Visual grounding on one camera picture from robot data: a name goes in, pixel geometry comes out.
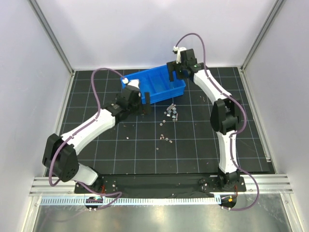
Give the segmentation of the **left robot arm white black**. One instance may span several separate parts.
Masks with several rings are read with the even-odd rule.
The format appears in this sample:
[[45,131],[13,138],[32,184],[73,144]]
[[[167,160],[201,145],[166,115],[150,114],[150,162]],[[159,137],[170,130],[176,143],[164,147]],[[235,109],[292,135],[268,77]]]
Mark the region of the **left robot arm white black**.
[[52,181],[53,176],[62,182],[73,180],[87,186],[99,184],[100,174],[79,163],[77,156],[100,134],[127,119],[129,115],[146,114],[150,111],[150,93],[141,94],[139,88],[128,85],[113,101],[100,105],[98,111],[80,126],[63,135],[50,135],[42,159],[43,165],[49,170],[49,184],[57,185],[57,182]]

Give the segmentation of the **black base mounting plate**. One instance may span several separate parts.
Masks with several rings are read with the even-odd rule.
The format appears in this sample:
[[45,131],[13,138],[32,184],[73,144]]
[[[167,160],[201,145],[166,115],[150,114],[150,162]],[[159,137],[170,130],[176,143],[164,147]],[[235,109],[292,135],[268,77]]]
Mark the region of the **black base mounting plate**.
[[167,198],[172,195],[195,196],[211,192],[245,192],[239,174],[112,174],[100,175],[88,186],[98,193],[120,191],[124,197]]

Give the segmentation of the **black grid cutting mat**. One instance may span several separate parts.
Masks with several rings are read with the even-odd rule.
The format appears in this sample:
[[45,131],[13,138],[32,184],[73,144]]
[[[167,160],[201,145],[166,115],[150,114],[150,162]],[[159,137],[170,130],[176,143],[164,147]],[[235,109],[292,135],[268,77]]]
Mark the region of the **black grid cutting mat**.
[[[121,91],[120,75],[131,73],[76,71],[57,133],[69,132],[88,120],[97,112],[97,102],[113,100]],[[238,165],[253,174],[274,174],[238,68],[211,68],[211,74],[241,102],[247,115],[247,126],[237,136]],[[170,117],[164,114],[171,104],[178,121],[172,113]],[[149,115],[130,115],[95,138],[78,160],[102,174],[217,173],[219,142],[210,124],[211,110],[204,92],[186,81],[183,95],[153,104]],[[172,143],[160,140],[161,134]]]

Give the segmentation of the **blue plastic compartment bin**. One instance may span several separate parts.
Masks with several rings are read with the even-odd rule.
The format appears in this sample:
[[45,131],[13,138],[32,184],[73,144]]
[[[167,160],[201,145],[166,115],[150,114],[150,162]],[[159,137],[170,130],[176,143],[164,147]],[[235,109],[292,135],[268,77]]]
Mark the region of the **blue plastic compartment bin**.
[[146,104],[145,93],[149,93],[149,103],[157,103],[183,95],[186,83],[176,78],[175,72],[172,73],[173,79],[169,79],[167,65],[126,74],[120,78],[122,89],[131,80],[139,80],[140,103]]

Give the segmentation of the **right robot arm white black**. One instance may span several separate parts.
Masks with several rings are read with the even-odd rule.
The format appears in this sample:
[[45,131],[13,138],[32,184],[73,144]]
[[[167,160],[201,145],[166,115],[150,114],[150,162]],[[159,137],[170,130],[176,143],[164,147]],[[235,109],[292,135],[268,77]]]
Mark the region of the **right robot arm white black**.
[[240,181],[239,165],[236,158],[236,135],[240,130],[240,103],[232,99],[212,76],[204,63],[198,63],[193,49],[174,47],[176,60],[167,63],[169,80],[189,79],[206,94],[212,103],[210,123],[219,142],[219,168],[217,188],[231,190]]

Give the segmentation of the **right aluminium frame post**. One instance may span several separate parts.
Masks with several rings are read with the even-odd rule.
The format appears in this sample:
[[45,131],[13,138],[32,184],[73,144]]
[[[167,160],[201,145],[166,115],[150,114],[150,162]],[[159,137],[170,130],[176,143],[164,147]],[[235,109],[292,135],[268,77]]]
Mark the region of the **right aluminium frame post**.
[[257,37],[254,40],[254,43],[252,44],[243,64],[240,66],[240,69],[242,71],[245,71],[248,67],[250,61],[252,60],[254,54],[256,53],[257,49],[259,48],[260,44],[262,43],[263,39],[267,35],[269,29],[271,28],[275,18],[279,14],[281,8],[285,4],[285,0],[276,0],[274,5],[272,6],[270,12],[268,13]]

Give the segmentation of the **left aluminium frame post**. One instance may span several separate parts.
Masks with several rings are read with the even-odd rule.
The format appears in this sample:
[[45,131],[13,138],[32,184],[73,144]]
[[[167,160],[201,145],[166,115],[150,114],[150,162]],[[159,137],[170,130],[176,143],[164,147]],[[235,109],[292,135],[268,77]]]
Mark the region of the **left aluminium frame post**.
[[74,68],[71,66],[67,56],[65,55],[58,39],[56,38],[50,24],[48,23],[42,9],[40,8],[38,2],[36,0],[28,0],[28,3],[30,4],[31,8],[33,9],[36,17],[38,18],[40,24],[42,25],[45,33],[47,34],[50,42],[56,49],[56,52],[58,53],[60,59],[62,60],[63,64],[65,65],[66,69],[69,71],[71,75],[73,75]]

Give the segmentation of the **aluminium frame post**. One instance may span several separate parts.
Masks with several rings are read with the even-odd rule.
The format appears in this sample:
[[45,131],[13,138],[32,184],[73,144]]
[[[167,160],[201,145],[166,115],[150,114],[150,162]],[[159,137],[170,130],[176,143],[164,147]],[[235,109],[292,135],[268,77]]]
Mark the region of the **aluminium frame post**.
[[285,4],[285,0],[276,0],[274,5],[272,6],[270,12],[268,13],[257,37],[254,40],[254,43],[252,44],[243,64],[240,66],[240,69],[242,71],[245,71],[248,67],[250,61],[252,60],[254,54],[256,53],[257,49],[259,48],[260,44],[262,43],[263,39],[267,35],[269,29],[271,28],[275,18],[279,14],[281,8]]
[[56,38],[50,24],[48,23],[42,9],[40,8],[38,2],[36,0],[28,0],[28,3],[30,4],[31,8],[33,9],[36,17],[38,18],[40,24],[42,25],[45,33],[47,34],[50,42],[56,49],[56,52],[58,53],[60,59],[62,60],[63,64],[65,65],[66,69],[69,71],[71,75],[73,75],[74,68],[71,66],[67,56],[65,55],[58,39]]

